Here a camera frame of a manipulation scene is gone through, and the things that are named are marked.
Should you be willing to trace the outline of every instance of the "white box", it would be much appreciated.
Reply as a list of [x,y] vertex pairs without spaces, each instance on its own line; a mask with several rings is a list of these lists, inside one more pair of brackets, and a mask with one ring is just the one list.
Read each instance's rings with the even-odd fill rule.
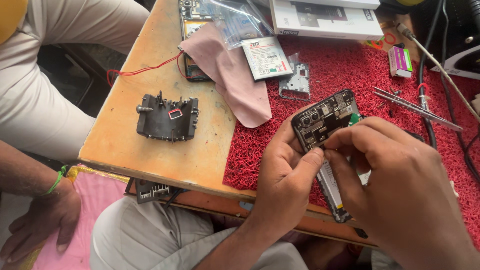
[[275,34],[380,40],[383,32],[373,10],[270,0]]
[[297,0],[297,2],[371,10],[376,10],[380,6],[379,0]]

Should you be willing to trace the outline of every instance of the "green thread bracelet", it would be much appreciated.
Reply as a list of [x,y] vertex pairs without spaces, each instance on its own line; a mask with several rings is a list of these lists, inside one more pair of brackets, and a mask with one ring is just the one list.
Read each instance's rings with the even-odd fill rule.
[[47,192],[45,192],[44,194],[42,194],[40,196],[50,194],[55,189],[55,187],[57,187],[58,183],[60,183],[61,177],[63,176],[63,174],[65,173],[66,170],[67,170],[67,165],[63,166],[61,168],[61,170],[58,171],[59,176],[57,177],[57,180],[55,181],[55,184],[53,184],[53,186]]

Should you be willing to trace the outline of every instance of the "remox logo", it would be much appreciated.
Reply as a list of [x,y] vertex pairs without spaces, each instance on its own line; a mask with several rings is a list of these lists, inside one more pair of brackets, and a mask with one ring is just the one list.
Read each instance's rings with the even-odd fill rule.
[[298,36],[299,35],[298,31],[290,31],[290,30],[280,30],[278,33],[280,35],[292,35],[292,36]]
[[363,14],[365,14],[365,18],[367,18],[367,21],[373,21],[373,17],[372,17],[372,14],[370,13],[370,10],[363,9]]

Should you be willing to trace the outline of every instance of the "pink cloth on lap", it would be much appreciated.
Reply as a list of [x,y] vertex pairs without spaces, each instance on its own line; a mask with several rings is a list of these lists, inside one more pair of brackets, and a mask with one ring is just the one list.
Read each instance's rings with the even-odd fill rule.
[[73,186],[82,199],[82,210],[72,242],[63,255],[57,252],[58,231],[50,235],[33,270],[89,270],[90,235],[98,216],[121,199],[126,183],[94,173],[80,172]]
[[207,23],[180,46],[216,82],[233,114],[246,127],[257,127],[270,118],[265,81],[254,82],[242,48],[227,50],[213,23]]

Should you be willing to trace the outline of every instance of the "smartphone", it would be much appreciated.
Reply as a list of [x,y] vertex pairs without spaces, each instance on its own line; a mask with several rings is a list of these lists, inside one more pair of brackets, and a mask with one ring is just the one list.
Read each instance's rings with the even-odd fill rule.
[[[303,150],[324,148],[325,141],[336,130],[348,127],[360,119],[354,94],[343,89],[326,99],[311,105],[292,119],[292,127]],[[344,223],[352,216],[345,211],[340,193],[328,161],[315,177],[336,222]]]
[[[191,34],[200,29],[204,24],[213,21],[200,0],[180,0],[179,8],[182,40],[188,39]],[[187,78],[187,80],[191,82],[212,80],[203,73],[187,53],[183,54],[183,62],[185,64],[185,76],[191,77]]]

